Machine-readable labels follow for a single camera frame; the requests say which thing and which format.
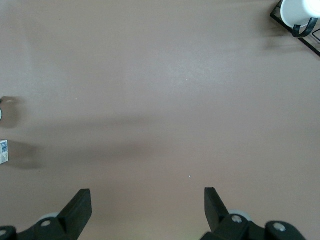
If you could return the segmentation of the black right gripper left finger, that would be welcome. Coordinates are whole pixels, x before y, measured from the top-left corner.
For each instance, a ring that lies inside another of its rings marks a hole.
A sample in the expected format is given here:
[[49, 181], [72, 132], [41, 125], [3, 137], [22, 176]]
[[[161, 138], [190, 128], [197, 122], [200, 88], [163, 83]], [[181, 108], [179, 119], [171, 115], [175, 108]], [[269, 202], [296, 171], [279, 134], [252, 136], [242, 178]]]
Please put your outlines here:
[[81, 189], [56, 217], [17, 234], [18, 240], [77, 240], [92, 216], [91, 191]]

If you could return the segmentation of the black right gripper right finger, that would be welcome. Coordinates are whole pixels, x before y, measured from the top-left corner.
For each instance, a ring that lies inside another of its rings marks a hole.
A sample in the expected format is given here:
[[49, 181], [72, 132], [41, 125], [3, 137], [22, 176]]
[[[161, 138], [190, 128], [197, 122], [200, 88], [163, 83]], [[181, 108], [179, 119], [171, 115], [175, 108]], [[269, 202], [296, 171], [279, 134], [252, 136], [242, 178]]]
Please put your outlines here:
[[262, 227], [238, 213], [229, 213], [218, 192], [213, 187], [204, 189], [204, 212], [210, 228], [203, 240], [265, 240]]

